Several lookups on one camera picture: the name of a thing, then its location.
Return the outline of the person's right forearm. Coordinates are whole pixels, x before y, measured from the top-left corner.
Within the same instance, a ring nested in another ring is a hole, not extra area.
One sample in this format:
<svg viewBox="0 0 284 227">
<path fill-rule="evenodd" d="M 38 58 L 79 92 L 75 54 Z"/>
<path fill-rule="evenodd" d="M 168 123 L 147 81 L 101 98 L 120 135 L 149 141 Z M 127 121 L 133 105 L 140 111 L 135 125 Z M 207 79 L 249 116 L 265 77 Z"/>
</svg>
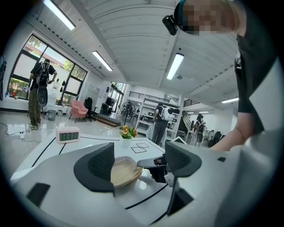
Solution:
<svg viewBox="0 0 284 227">
<path fill-rule="evenodd" d="M 215 151 L 229 151 L 234 146 L 243 145 L 246 140 L 253 135 L 253 115 L 251 113 L 238 113 L 234 129 L 210 149 Z"/>
</svg>

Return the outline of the black framed window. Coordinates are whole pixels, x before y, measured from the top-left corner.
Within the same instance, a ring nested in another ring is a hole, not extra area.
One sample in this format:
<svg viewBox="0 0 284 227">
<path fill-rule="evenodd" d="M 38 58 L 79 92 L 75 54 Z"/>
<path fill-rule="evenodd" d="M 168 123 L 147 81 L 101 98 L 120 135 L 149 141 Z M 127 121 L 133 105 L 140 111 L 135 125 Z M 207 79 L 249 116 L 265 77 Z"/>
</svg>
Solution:
<svg viewBox="0 0 284 227">
<path fill-rule="evenodd" d="M 30 71 L 37 63 L 46 59 L 50 60 L 57 71 L 54 83 L 59 87 L 55 103 L 68 106 L 72 99 L 77 99 L 87 72 L 34 35 L 29 37 L 16 59 L 8 82 L 7 95 L 28 100 L 32 85 Z"/>
</svg>

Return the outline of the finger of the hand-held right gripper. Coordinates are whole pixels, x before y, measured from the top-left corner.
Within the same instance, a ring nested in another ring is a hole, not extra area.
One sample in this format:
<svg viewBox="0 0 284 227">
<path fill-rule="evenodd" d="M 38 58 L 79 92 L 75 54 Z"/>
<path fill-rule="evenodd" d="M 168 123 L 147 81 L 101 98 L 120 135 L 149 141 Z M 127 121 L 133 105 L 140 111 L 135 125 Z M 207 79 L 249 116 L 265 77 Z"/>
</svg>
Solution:
<svg viewBox="0 0 284 227">
<path fill-rule="evenodd" d="M 158 183 L 166 183 L 167 162 L 165 155 L 144 159 L 137 162 L 137 166 L 148 169 L 152 178 Z"/>
</svg>

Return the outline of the pink digital clock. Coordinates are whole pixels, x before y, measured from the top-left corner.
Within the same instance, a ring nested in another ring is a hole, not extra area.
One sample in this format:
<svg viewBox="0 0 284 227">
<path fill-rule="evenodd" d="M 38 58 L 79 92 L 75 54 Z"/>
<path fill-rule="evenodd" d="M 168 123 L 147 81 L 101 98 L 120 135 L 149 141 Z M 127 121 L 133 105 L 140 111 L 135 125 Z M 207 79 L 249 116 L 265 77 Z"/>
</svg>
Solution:
<svg viewBox="0 0 284 227">
<path fill-rule="evenodd" d="M 55 134 L 58 144 L 78 142 L 81 138 L 78 127 L 56 127 Z"/>
</svg>

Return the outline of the black mezzanine railing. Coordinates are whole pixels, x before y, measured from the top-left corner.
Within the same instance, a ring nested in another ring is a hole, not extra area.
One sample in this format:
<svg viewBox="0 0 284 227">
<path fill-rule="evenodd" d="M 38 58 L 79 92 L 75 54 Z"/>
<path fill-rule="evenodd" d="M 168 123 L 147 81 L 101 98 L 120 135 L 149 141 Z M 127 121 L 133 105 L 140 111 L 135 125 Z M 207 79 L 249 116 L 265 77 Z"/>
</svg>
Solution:
<svg viewBox="0 0 284 227">
<path fill-rule="evenodd" d="M 163 101 L 163 102 L 170 102 L 169 99 L 164 99 L 164 98 L 160 98 L 160 97 L 156 97 L 156 96 L 152 96 L 152 95 L 148 95 L 148 94 L 142 94 L 142 93 L 138 93 L 138 92 L 133 92 L 133 91 L 129 92 L 129 97 L 138 98 L 138 99 L 150 98 L 150 99 L 155 99 L 155 100 L 159 100 L 159 101 Z"/>
</svg>

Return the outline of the person's black t-shirt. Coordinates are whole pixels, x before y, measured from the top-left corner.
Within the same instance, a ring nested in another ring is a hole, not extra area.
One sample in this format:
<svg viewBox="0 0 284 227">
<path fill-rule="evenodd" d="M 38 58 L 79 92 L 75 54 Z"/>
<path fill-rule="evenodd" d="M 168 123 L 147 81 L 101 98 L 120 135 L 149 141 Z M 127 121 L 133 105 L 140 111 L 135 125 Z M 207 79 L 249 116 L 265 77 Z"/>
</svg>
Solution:
<svg viewBox="0 0 284 227">
<path fill-rule="evenodd" d="M 237 36 L 238 53 L 234 61 L 239 92 L 238 112 L 253 116 L 254 133 L 264 130 L 255 108 L 249 100 L 274 63 L 277 52 L 272 39 L 258 17 L 246 11 L 246 32 Z"/>
</svg>

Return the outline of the white shelf rack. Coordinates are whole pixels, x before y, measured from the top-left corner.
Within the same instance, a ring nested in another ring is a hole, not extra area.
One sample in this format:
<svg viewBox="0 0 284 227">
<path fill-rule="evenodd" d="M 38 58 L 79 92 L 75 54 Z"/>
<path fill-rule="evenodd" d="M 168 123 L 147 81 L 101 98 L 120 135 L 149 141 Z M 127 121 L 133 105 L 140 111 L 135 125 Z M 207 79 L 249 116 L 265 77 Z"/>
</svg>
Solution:
<svg viewBox="0 0 284 227">
<path fill-rule="evenodd" d="M 177 135 L 182 114 L 182 108 L 179 105 L 171 102 L 144 98 L 142 101 L 141 110 L 138 114 L 135 129 L 138 131 L 138 133 L 144 134 L 146 138 L 152 139 L 155 125 L 154 113 L 159 103 L 162 103 L 163 106 L 170 107 L 174 115 L 174 119 L 168 122 L 168 126 L 166 127 L 163 135 L 161 145 L 164 145 L 166 141 L 175 139 Z"/>
</svg>

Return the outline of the black office chair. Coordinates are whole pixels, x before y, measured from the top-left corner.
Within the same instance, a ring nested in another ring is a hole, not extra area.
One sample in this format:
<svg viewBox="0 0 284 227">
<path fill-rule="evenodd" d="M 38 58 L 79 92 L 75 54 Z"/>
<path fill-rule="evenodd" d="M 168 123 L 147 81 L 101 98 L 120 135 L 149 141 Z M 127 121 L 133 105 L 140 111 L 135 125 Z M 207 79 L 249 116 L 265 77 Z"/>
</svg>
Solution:
<svg viewBox="0 0 284 227">
<path fill-rule="evenodd" d="M 94 109 L 92 109 L 92 104 L 93 104 L 92 98 L 88 97 L 87 99 L 85 99 L 84 106 L 88 109 L 86 117 L 90 120 L 90 122 L 92 122 L 93 115 L 96 117 L 95 121 L 97 120 L 97 115 L 98 115 L 98 113 L 96 112 L 97 107 L 94 107 Z"/>
</svg>

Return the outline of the black standing fan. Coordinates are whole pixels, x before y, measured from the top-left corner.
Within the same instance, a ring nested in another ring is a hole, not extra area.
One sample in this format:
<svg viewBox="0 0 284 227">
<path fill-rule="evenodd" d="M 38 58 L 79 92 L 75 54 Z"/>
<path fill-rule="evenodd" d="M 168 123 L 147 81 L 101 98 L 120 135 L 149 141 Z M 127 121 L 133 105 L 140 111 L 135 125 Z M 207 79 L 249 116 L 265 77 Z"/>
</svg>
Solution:
<svg viewBox="0 0 284 227">
<path fill-rule="evenodd" d="M 122 119 L 124 119 L 124 122 L 122 124 L 121 129 L 126 124 L 127 119 L 131 121 L 135 113 L 136 113 L 136 108 L 133 103 L 131 103 L 130 101 L 123 103 L 122 108 L 121 108 L 121 117 Z"/>
</svg>

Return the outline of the white water dispenser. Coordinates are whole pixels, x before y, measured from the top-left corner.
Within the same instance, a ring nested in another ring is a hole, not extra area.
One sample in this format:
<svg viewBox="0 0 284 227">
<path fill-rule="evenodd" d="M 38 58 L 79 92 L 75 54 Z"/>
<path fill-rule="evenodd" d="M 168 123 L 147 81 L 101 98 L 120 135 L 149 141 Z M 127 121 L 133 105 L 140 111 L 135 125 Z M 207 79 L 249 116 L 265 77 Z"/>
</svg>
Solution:
<svg viewBox="0 0 284 227">
<path fill-rule="evenodd" d="M 59 89 L 59 79 L 57 79 L 55 82 L 53 82 L 51 91 L 48 95 L 48 103 L 47 103 L 47 110 L 54 110 L 56 99 L 57 99 L 57 93 Z"/>
</svg>

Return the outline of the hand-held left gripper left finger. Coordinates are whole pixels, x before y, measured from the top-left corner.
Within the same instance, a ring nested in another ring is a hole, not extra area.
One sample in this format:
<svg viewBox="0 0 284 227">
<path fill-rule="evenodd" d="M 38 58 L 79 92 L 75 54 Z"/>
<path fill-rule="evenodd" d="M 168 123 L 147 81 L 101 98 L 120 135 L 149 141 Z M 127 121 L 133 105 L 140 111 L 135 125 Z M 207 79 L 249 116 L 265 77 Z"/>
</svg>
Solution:
<svg viewBox="0 0 284 227">
<path fill-rule="evenodd" d="M 45 227 L 144 227 L 115 198 L 114 143 L 52 156 L 12 186 Z"/>
</svg>

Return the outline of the potted orange yellow flowers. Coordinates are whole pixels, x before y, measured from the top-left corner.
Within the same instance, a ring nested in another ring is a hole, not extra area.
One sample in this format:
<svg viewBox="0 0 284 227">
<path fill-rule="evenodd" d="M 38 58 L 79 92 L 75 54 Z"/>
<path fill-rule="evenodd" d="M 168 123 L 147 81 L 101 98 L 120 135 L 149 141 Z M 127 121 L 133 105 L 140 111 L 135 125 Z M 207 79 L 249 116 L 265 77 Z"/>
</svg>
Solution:
<svg viewBox="0 0 284 227">
<path fill-rule="evenodd" d="M 129 147 L 133 138 L 138 136 L 138 132 L 133 127 L 124 125 L 121 129 L 120 136 L 122 138 L 122 147 Z"/>
</svg>

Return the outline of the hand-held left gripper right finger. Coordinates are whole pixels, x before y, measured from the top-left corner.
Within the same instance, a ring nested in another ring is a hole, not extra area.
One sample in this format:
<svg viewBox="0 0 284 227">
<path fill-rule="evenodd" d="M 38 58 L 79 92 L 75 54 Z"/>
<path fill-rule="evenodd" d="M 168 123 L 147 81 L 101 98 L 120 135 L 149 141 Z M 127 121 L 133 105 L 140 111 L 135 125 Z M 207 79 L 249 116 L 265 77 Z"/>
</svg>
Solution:
<svg viewBox="0 0 284 227">
<path fill-rule="evenodd" d="M 167 209 L 169 223 L 177 227 L 215 227 L 230 183 L 227 153 L 168 142 L 165 157 L 174 176 Z"/>
</svg>

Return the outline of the wooden step platform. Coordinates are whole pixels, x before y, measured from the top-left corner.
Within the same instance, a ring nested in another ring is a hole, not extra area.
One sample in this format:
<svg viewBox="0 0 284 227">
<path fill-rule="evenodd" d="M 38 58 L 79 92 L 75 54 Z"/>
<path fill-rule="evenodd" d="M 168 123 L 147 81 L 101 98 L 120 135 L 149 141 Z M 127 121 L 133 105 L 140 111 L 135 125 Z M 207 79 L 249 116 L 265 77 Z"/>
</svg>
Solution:
<svg viewBox="0 0 284 227">
<path fill-rule="evenodd" d="M 120 121 L 117 121 L 104 114 L 98 114 L 96 120 L 111 127 L 118 127 L 121 125 Z"/>
</svg>

